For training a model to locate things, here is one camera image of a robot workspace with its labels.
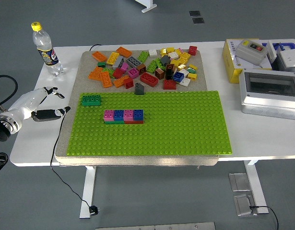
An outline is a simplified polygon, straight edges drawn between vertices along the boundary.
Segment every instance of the black cable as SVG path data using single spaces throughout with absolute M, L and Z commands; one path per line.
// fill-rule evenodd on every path
M 96 44 L 96 45 L 94 45 L 94 46 L 101 46 L 101 44 Z M 92 50 L 92 48 L 93 48 L 94 46 L 92 46 L 92 47 L 90 48 L 90 51 Z
M 52 169 L 52 171 L 60 178 L 60 180 L 64 183 L 64 184 L 66 184 L 70 189 L 71 189 L 71 191 L 73 192 L 73 193 L 75 193 L 78 197 L 79 197 L 79 199 L 81 199 L 83 202 L 85 202 L 86 203 L 86 205 L 89 207 L 89 210 L 90 210 L 90 213 L 91 213 L 91 215 L 93 216 L 93 215 L 97 215 L 98 214 L 98 208 L 96 207 L 96 206 L 89 206 L 89 204 L 88 204 L 88 202 L 86 202 L 85 200 L 83 200 L 80 196 L 79 196 L 79 194 L 78 193 L 76 193 L 72 188 L 71 188 L 71 186 L 68 184 L 68 183 L 66 183 L 60 176 L 59 176 L 59 174 L 52 168 L 52 161 L 53 161 L 53 157 L 54 157 L 54 154 L 55 154 L 55 148 L 56 148 L 56 145 L 57 145 L 57 143 L 58 143 L 58 140 L 59 140 L 59 137 L 60 137 L 60 134 L 61 134 L 61 129 L 62 129 L 62 125 L 63 125 L 63 121 L 64 121 L 64 118 L 65 118 L 65 116 L 63 117 L 63 119 L 62 119 L 62 122 L 61 122 L 61 126 L 60 126 L 60 130 L 59 130 L 59 135 L 58 135 L 58 138 L 57 138 L 57 140 L 56 140 L 56 143 L 55 143 L 55 145 L 54 145 L 54 147 L 53 147 L 53 151 L 52 151 L 52 156 L 51 156 L 51 160 L 50 160 L 50 168 Z
M 275 212 L 273 211 L 272 208 L 270 208 L 269 206 L 250 206 L 249 208 L 250 208 L 250 209 L 254 209 L 254 208 L 259 208 L 259 207 L 267 207 L 267 208 L 269 208 L 269 209 L 273 212 L 273 214 L 274 214 L 274 216 L 275 216 L 275 218 L 276 218 L 277 230 L 278 230 L 278 228 L 279 228 L 278 219 L 277 219 L 277 216 L 276 216 L 276 214 L 275 214 Z
M 13 93 L 10 96 L 8 96 L 6 99 L 4 99 L 2 102 L 0 102 L 0 105 L 2 105 L 3 103 L 7 102 L 11 97 L 13 97 L 16 94 L 17 89 L 18 89 L 18 84 L 17 84 L 17 81 L 9 75 L 0 75 L 0 78 L 9 78 L 15 83 L 15 89 L 14 89 Z

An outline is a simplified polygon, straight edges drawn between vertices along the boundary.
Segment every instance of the white desk frame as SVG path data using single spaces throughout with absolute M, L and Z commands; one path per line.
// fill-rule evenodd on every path
M 295 39 L 272 41 L 275 43 L 283 41 L 295 43 Z M 120 46 L 98 46 L 94 47 L 93 50 L 115 51 Z M 122 46 L 129 50 L 198 47 L 204 66 L 207 89 L 219 92 L 233 150 L 232 155 L 221 155 L 219 161 L 244 161 L 255 205 L 266 205 L 255 163 L 258 160 L 295 159 L 295 120 L 250 115 L 241 112 L 239 84 L 230 84 L 228 82 L 222 58 L 224 42 Z M 40 105 L 39 109 L 63 108 L 68 105 L 81 55 L 89 49 L 90 46 L 55 48 L 57 56 L 65 68 L 65 73 L 60 77 L 53 77 L 48 74 L 45 66 L 43 66 L 35 88 L 58 87 L 58 91 L 65 96 L 65 99 L 57 100 L 56 97 L 49 96 Z M 48 122 L 36 123 L 32 119 L 24 120 L 23 127 L 18 133 L 10 155 L 11 162 L 16 166 L 49 166 L 60 124 L 61 120 L 50 121 L 50 125 L 48 125 Z M 54 160 L 53 165 L 59 165 L 59 163 Z M 87 167 L 83 199 L 86 199 L 89 204 L 92 203 L 93 198 L 95 172 L 95 167 Z M 258 209 L 258 213 L 267 212 L 267 208 Z M 86 205 L 82 205 L 80 217 L 90 217 Z

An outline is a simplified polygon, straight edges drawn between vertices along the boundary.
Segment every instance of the gray mat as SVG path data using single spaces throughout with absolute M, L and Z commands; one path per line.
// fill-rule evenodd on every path
M 101 51 L 106 57 L 109 57 L 112 51 Z M 145 65 L 148 66 L 155 58 L 160 58 L 160 51 L 158 50 L 158 56 L 149 57 L 145 61 Z M 71 99 L 69 106 L 71 110 L 67 113 L 64 119 L 64 124 L 61 129 L 61 134 L 56 148 L 56 159 L 61 165 L 159 165 L 159 166 L 182 166 L 182 165 L 215 165 L 218 161 L 218 156 L 67 156 L 66 150 L 68 147 L 72 124 L 75 118 L 78 100 L 80 93 L 82 92 L 134 92 L 134 87 L 125 89 L 124 87 L 116 88 L 113 84 L 110 88 L 103 88 L 102 83 L 96 80 L 88 79 L 88 75 L 97 66 L 97 61 L 92 57 L 94 51 L 84 52 L 74 83 L 74 87 L 71 93 Z M 132 51 L 132 55 L 137 58 L 141 51 Z M 192 64 L 198 67 L 197 80 L 191 81 L 188 87 L 177 85 L 176 91 L 206 91 L 206 80 L 204 70 L 202 66 L 201 54 L 197 51 L 196 56 L 191 56 L 187 66 Z M 160 80 L 155 87 L 150 87 L 140 81 L 140 77 L 134 79 L 135 83 L 141 83 L 144 85 L 145 92 L 161 92 L 163 91 L 163 80 Z

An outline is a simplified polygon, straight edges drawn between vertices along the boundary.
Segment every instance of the plastic bottle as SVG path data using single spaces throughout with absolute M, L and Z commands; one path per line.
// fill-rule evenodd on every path
M 32 23 L 31 27 L 34 31 L 33 42 L 42 56 L 48 72 L 54 76 L 63 73 L 63 66 L 61 65 L 61 62 L 59 62 L 58 57 L 52 48 L 49 35 L 42 29 L 39 22 Z

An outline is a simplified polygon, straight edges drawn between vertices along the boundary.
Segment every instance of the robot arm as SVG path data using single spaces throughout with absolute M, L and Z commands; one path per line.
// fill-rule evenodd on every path
M 23 120 L 32 117 L 35 121 L 50 121 L 63 117 L 69 110 L 63 109 L 35 111 L 38 106 L 53 94 L 63 99 L 56 87 L 44 87 L 23 94 L 7 111 L 0 114 L 0 141 L 6 141 L 22 127 Z

